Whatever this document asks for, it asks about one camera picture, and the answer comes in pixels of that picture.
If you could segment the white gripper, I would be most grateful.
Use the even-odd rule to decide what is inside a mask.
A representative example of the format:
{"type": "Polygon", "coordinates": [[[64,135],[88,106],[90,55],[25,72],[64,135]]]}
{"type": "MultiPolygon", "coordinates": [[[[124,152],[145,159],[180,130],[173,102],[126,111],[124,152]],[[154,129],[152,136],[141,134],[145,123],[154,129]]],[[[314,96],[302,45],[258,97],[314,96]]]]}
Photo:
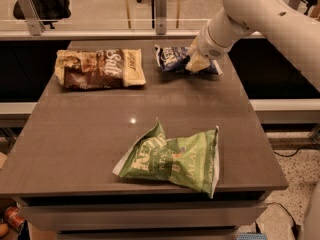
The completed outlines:
{"type": "Polygon", "coordinates": [[[209,59],[217,60],[223,57],[233,45],[232,34],[229,23],[210,20],[189,46],[190,60],[185,69],[190,72],[198,72],[210,66],[209,59]]]}

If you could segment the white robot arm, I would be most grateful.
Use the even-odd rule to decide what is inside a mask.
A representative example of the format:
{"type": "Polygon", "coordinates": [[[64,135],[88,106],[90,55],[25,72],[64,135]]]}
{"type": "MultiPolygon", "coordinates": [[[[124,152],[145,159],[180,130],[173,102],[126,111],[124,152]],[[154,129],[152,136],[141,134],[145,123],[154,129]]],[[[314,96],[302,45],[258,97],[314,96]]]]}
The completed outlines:
{"type": "Polygon", "coordinates": [[[189,50],[196,70],[258,31],[320,91],[319,21],[297,12],[284,0],[222,0],[222,4],[189,50]]]}

